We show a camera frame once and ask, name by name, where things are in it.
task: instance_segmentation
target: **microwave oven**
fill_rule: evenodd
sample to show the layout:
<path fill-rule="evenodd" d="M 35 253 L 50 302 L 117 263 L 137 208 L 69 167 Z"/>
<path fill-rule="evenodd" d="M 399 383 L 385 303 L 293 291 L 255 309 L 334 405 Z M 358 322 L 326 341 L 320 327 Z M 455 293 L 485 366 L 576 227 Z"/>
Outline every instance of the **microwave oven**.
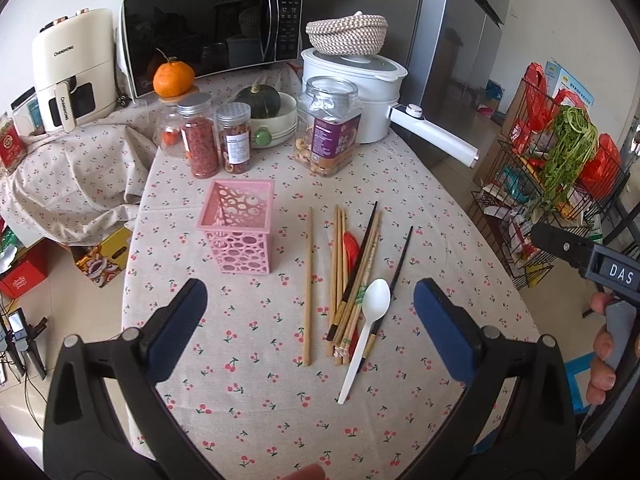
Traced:
<path fill-rule="evenodd" d="M 129 95 L 153 91 L 164 55 L 190 65 L 196 78 L 297 59 L 301 10 L 302 0 L 124 0 L 118 65 Z"/>

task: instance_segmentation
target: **wall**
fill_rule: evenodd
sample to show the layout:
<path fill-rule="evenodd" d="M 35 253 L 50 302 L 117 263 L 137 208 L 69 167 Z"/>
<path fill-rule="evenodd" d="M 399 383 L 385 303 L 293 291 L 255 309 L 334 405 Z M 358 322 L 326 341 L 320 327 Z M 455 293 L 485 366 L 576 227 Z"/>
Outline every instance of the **wall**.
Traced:
<path fill-rule="evenodd" d="M 491 79 L 506 111 L 527 65 L 555 59 L 594 96 L 590 115 L 614 140 L 635 110 L 640 53 L 609 0 L 511 0 Z"/>
<path fill-rule="evenodd" d="M 40 29 L 60 16 L 89 7 L 106 7 L 120 12 L 122 0 L 9 0 L 0 13 L 0 114 L 11 102 L 33 86 L 31 42 Z"/>

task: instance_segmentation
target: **purple label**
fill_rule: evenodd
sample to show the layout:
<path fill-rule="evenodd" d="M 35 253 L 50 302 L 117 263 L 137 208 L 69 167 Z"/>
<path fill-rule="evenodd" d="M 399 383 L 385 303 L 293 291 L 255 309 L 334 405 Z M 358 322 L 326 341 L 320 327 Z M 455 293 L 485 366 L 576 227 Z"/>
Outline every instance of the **purple label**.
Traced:
<path fill-rule="evenodd" d="M 318 162 L 319 157 L 334 158 L 351 147 L 356 140 L 360 115 L 341 124 L 333 124 L 316 119 L 314 121 L 311 160 Z"/>

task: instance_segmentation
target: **woven basket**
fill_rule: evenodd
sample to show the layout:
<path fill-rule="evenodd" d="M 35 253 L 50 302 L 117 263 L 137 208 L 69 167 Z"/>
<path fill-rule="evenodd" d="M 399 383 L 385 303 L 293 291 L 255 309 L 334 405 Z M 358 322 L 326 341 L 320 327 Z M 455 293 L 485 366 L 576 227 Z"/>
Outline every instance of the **woven basket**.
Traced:
<path fill-rule="evenodd" d="M 306 33 L 318 51 L 329 56 L 373 56 L 385 43 L 384 16 L 362 14 L 306 24 Z"/>

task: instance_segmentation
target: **blue gripper pad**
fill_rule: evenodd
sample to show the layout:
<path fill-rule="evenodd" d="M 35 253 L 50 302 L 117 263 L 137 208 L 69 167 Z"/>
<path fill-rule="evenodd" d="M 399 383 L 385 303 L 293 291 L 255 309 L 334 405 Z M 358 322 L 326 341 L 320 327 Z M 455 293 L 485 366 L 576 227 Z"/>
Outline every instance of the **blue gripper pad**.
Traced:
<path fill-rule="evenodd" d="M 206 309 L 207 286 L 190 278 L 168 306 L 154 312 L 143 328 L 152 332 L 146 349 L 146 377 L 152 384 L 171 376 Z"/>
<path fill-rule="evenodd" d="M 479 327 L 431 278 L 414 288 L 414 309 L 452 378 L 471 384 L 482 355 Z"/>

